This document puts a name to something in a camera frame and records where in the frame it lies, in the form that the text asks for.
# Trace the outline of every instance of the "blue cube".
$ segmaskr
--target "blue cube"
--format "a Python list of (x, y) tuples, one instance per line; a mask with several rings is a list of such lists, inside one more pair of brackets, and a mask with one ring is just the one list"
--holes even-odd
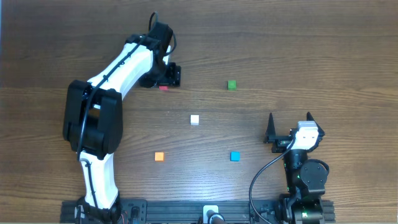
[(231, 152), (231, 161), (238, 162), (241, 159), (240, 152)]

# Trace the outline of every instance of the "wooden table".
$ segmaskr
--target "wooden table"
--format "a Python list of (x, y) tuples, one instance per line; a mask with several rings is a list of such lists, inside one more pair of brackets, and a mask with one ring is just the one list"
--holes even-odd
[[(268, 114), (287, 134), (311, 111), (326, 136), (310, 156), (331, 167), (323, 198), (337, 221), (397, 221), (397, 1), (4, 0), (0, 222), (57, 222), (61, 202), (85, 194), (62, 138), (67, 87), (146, 32), (153, 10), (177, 35), (182, 84), (137, 86), (125, 98), (122, 197), (247, 200), (254, 174), (276, 156), (262, 143)], [(154, 162), (156, 151), (165, 162)], [(278, 162), (254, 197), (285, 188)]]

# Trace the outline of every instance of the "white cube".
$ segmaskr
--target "white cube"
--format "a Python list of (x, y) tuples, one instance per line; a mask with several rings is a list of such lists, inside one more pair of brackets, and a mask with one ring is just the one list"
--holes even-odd
[(191, 115), (191, 125), (199, 125), (199, 115)]

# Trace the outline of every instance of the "colored block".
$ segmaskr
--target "colored block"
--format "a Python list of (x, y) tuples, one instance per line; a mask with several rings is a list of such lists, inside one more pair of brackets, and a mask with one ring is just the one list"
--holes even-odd
[(191, 115), (191, 125), (199, 125), (199, 115)]
[(163, 162), (164, 161), (164, 152), (155, 152), (155, 161)]
[(240, 152), (231, 152), (231, 161), (238, 162), (241, 160), (241, 153)]
[(168, 91), (169, 87), (168, 86), (159, 86), (159, 89), (163, 90), (163, 91)]
[(236, 80), (228, 80), (228, 90), (236, 90)]

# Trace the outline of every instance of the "wood grain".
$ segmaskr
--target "wood grain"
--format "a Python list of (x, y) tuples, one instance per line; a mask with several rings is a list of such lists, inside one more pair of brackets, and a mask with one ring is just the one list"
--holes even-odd
[[(178, 39), (182, 85), (135, 87), (123, 103), (115, 153), (122, 197), (247, 200), (272, 158), (262, 139), (305, 113), (326, 131), (311, 156), (331, 173), (323, 198), (338, 222), (396, 222), (398, 2), (3, 0), (0, 61), (0, 222), (57, 222), (63, 200), (85, 194), (62, 139), (66, 90), (117, 56), (159, 11)], [(237, 80), (238, 90), (226, 90)], [(189, 115), (200, 125), (190, 126)], [(165, 162), (154, 162), (164, 151)], [(230, 162), (231, 151), (241, 162)], [(285, 192), (281, 163), (254, 187)]]

